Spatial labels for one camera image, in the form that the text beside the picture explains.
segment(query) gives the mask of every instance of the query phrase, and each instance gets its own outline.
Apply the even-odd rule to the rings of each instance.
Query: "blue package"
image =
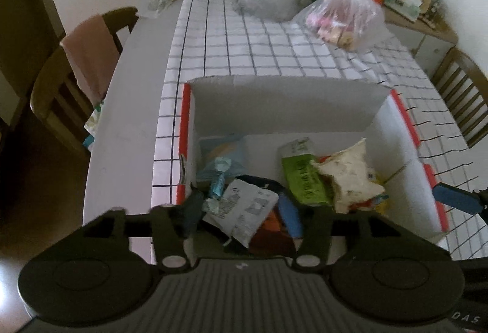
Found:
[[[83,141],[83,147],[86,148],[88,151],[91,152],[91,149],[93,147],[93,142],[95,141],[95,138],[93,135],[88,135],[86,139]]]
[[[217,157],[232,161],[230,168],[225,172],[226,178],[246,174],[243,143],[242,135],[202,139],[200,141],[200,151],[202,152],[204,167],[197,172],[197,182],[210,182],[218,175],[219,172],[215,167],[215,159]]]
[[[303,226],[298,209],[284,192],[278,194],[278,210],[292,238],[303,238]]]

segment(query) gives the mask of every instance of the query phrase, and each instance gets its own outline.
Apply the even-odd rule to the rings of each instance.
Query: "blue candy wrapper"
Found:
[[[247,173],[244,167],[244,146],[242,135],[230,135],[224,138],[202,139],[200,150],[204,167],[197,172],[197,182],[216,180],[218,170],[216,159],[221,157],[230,160],[230,167],[225,171],[225,178],[236,177]]]
[[[224,194],[225,186],[225,173],[229,170],[232,165],[232,160],[230,158],[217,157],[215,159],[215,171],[216,175],[210,183],[210,191],[208,196],[210,198],[215,198],[217,200]]]
[[[292,238],[303,238],[303,226],[300,221],[298,209],[284,192],[280,192],[278,198],[278,210],[283,223]]]

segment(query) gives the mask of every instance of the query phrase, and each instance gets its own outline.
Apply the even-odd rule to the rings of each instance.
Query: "candy wrapper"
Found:
[[[224,178],[244,175],[247,170],[244,165],[244,145],[241,135],[230,135],[224,138],[202,139],[200,141],[203,168],[197,172],[197,182],[211,182],[224,172]],[[225,159],[230,166],[225,170],[218,170],[217,158]]]
[[[275,192],[234,179],[219,201],[219,213],[203,220],[234,237],[246,248],[278,201]]]
[[[332,205],[328,191],[316,170],[311,166],[316,158],[309,138],[294,140],[280,147],[279,153],[286,181],[293,196],[301,204]]]
[[[362,139],[348,149],[334,153],[323,163],[311,162],[321,175],[332,180],[337,213],[349,213],[353,204],[385,192],[383,186],[369,180],[365,158],[366,139]]]
[[[230,158],[217,157],[215,159],[215,177],[210,183],[210,191],[208,196],[210,198],[215,198],[217,200],[224,194],[225,186],[225,173],[229,170],[232,165],[232,160]]]
[[[137,10],[138,17],[155,19],[176,0],[148,0]]]

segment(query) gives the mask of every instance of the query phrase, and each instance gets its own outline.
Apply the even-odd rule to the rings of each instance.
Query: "wooden floor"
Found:
[[[81,225],[87,162],[24,113],[0,156],[0,333],[29,320],[16,288],[22,266]]]

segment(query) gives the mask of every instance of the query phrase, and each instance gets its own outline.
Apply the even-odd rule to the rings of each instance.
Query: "chair backrest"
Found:
[[[473,147],[488,134],[488,78],[469,56],[451,48],[432,83]]]
[[[132,32],[132,29],[138,20],[136,12],[136,7],[123,7],[106,12],[102,15],[103,21],[107,25],[108,30],[114,39],[115,46],[120,54],[122,53],[122,44],[119,40],[117,32],[125,27],[129,29],[129,33]]]
[[[88,98],[76,85],[76,79],[61,47],[48,58],[32,89],[31,109],[67,148],[87,158],[82,145],[88,136],[84,124],[93,112]]]

